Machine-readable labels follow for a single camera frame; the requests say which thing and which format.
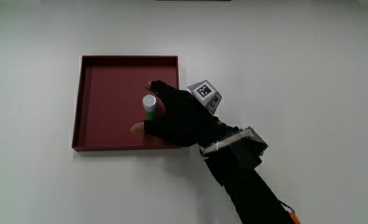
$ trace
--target black glove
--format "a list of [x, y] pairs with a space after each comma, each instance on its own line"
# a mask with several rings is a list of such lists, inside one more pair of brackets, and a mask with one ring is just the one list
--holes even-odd
[[159, 80], [152, 82], [151, 90], [164, 103], [166, 114], [145, 121], [146, 134], [161, 137], [177, 146], [198, 143], [206, 147], [238, 130], [221, 123], [188, 91], [177, 90]]

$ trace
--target green bottle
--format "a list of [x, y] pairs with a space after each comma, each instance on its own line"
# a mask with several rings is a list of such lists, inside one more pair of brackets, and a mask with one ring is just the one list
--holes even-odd
[[147, 120], [156, 119], [156, 98], [153, 95], [146, 95], [142, 102], [144, 104], [145, 115]]

